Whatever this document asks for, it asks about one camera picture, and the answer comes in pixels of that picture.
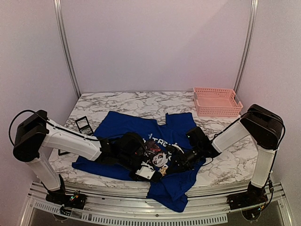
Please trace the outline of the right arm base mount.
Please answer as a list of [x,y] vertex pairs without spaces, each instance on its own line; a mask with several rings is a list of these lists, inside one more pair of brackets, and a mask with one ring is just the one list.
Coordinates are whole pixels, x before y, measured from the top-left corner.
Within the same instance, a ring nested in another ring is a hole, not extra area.
[[274,187],[269,186],[269,191],[271,193],[270,199],[268,199],[265,187],[258,188],[249,184],[247,191],[228,195],[227,204],[231,210],[236,210],[262,203],[259,207],[259,210],[262,211],[270,204],[273,198]]

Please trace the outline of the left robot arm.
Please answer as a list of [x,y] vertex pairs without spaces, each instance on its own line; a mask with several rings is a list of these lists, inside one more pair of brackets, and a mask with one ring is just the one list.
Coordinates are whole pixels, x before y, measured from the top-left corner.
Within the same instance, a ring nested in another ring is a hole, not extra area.
[[41,148],[63,150],[97,163],[119,164],[130,171],[134,180],[159,182],[162,178],[146,152],[146,144],[136,133],[89,136],[57,124],[44,110],[23,110],[18,115],[26,112],[31,116],[17,126],[15,137],[9,137],[13,156],[30,166],[59,204],[66,204],[70,194],[64,189],[62,177],[40,153]]

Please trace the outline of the sparkly flower brooch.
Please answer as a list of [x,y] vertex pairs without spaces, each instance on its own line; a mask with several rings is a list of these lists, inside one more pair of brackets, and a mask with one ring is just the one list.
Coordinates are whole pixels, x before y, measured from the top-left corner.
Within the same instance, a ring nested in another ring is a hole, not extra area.
[[166,175],[166,171],[168,169],[167,165],[163,165],[160,169],[159,169],[159,173],[164,177]]

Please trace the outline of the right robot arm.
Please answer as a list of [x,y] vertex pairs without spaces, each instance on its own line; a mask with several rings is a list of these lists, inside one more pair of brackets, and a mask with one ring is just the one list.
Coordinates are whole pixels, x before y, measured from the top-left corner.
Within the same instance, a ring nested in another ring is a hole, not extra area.
[[245,183],[243,201],[254,205],[269,182],[284,135],[281,117],[254,104],[212,138],[200,127],[186,132],[191,149],[173,146],[174,157],[166,172],[196,172],[213,186]]

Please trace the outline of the blue printed t-shirt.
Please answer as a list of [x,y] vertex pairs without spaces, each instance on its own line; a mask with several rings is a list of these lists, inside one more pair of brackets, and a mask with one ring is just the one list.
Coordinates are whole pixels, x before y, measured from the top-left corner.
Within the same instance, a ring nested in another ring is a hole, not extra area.
[[162,179],[150,184],[147,198],[154,199],[173,211],[183,212],[188,203],[186,192],[195,184],[197,173],[206,161],[200,160],[193,165],[192,170],[170,173],[174,158],[166,150],[166,146],[178,145],[184,150],[191,149],[186,133],[196,127],[196,124],[191,113],[167,113],[165,120],[165,124],[158,125],[155,119],[110,111],[95,130],[94,136],[119,137],[127,132],[135,132],[144,141],[153,140],[155,147],[150,157]]

